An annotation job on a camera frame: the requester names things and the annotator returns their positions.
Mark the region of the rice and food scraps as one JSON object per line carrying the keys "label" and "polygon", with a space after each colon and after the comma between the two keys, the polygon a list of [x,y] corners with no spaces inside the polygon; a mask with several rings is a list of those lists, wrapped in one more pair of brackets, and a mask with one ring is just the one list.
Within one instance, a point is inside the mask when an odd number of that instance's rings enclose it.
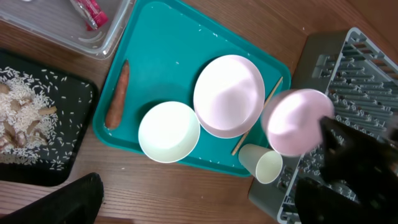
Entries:
{"label": "rice and food scraps", "polygon": [[1,163],[31,165],[38,161],[34,152],[55,140],[58,123],[55,102],[26,72],[1,68]]}

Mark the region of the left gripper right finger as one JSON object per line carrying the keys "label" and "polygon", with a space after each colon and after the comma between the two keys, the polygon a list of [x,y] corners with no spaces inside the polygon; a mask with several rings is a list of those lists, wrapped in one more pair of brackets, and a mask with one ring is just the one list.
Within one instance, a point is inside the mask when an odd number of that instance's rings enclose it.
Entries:
{"label": "left gripper right finger", "polygon": [[354,184],[354,202],[317,181],[297,182],[295,206],[302,223],[397,223],[397,181]]}

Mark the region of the red snack wrapper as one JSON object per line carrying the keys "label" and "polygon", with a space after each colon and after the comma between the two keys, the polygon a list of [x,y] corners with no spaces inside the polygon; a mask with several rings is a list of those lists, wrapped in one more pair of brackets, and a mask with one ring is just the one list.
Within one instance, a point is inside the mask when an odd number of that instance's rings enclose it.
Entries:
{"label": "red snack wrapper", "polygon": [[97,30],[108,22],[108,17],[95,0],[70,0],[83,18],[87,31]]}

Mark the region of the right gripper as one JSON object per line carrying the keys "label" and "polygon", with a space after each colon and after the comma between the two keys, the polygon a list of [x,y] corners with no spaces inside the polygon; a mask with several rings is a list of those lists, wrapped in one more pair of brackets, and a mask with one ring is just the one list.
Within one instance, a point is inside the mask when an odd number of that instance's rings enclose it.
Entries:
{"label": "right gripper", "polygon": [[390,144],[329,117],[320,121],[324,165],[322,179],[346,182],[365,206],[383,215],[397,214],[397,151]]}

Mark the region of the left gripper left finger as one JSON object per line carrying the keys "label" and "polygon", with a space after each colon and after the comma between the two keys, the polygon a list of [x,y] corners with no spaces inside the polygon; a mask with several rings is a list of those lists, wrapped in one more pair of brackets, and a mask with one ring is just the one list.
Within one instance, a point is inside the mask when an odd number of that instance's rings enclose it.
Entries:
{"label": "left gripper left finger", "polygon": [[104,199],[97,173],[90,173],[1,218],[1,224],[94,223]]}

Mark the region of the white bowl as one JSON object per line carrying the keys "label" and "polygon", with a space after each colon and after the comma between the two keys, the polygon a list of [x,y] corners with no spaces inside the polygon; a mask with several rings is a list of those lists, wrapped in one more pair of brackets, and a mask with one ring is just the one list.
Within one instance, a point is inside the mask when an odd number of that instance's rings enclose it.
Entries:
{"label": "white bowl", "polygon": [[174,163],[186,158],[196,147],[201,125],[188,105],[167,101],[151,108],[138,130],[144,154],[159,163]]}

